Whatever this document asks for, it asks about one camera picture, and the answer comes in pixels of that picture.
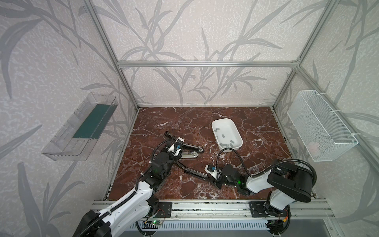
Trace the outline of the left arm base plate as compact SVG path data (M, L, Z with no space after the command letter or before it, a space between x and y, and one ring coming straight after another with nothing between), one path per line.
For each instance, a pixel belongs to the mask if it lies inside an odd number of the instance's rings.
M160 201L155 203L148 213L148 217L153 218L170 218L172 213L172 202Z

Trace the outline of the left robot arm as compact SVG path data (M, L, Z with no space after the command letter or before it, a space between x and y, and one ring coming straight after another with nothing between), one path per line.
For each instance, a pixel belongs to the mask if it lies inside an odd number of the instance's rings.
M158 153L135 188L99 212L87 212L74 236L118 237L141 218L154 215L158 209L158 199L154 194L163 186L174 162L180 158L179 150Z

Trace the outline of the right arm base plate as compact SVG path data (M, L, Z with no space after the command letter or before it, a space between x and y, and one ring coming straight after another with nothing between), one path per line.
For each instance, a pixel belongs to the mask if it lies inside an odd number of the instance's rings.
M291 217L289 206L283 210L278 210L265 201L251 201L248 203L251 216L254 218L279 218L285 219Z

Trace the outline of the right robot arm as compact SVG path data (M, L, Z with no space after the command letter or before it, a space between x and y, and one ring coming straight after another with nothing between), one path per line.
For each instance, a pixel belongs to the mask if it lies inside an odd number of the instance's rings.
M267 169L244 176L231 165L223 168L206 166L218 188L223 185L237 188L243 196L258 194L262 190L275 188L266 201L266 209L284 210L289 204L311 201L311 191L317 182L316 170L307 162L290 159L277 162Z

